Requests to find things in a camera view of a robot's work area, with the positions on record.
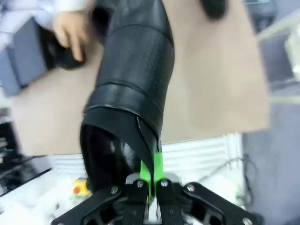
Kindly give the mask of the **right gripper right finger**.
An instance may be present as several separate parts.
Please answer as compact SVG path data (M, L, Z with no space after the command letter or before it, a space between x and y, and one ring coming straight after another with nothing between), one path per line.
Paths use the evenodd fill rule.
M197 182L182 185L167 178L161 152L154 154L154 184L164 225L186 225L190 219L202 225L263 223L256 214L229 202Z

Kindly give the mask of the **person right hand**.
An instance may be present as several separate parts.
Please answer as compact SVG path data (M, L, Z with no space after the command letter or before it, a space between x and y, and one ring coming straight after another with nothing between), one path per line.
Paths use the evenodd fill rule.
M70 48L76 61L83 61L84 47L90 42L87 15L83 11L59 12L53 20L53 30L61 46Z

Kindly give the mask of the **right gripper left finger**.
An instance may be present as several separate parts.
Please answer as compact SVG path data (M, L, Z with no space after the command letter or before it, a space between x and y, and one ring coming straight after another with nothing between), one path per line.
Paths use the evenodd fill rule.
M93 193L88 199L54 219L52 225L142 225L151 193L150 173L141 163L134 181Z

